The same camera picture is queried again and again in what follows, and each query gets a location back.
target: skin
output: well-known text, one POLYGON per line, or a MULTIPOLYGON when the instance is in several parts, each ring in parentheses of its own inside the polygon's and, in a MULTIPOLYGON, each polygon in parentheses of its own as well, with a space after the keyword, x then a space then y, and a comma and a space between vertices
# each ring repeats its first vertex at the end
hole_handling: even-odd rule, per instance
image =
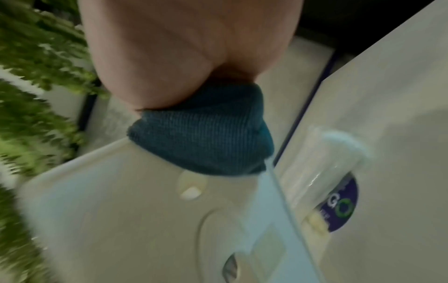
POLYGON ((205 81, 249 81, 287 48, 302 0, 79 0, 104 86, 160 109, 205 81))

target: purple circular sticker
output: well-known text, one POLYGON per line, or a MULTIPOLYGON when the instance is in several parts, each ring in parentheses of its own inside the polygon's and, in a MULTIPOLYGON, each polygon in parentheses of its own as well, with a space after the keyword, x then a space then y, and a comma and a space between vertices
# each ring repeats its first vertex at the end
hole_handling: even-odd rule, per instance
POLYGON ((355 177, 348 173, 319 205, 322 217, 328 223, 328 231, 333 232, 344 226, 355 211, 357 202, 358 186, 355 177))

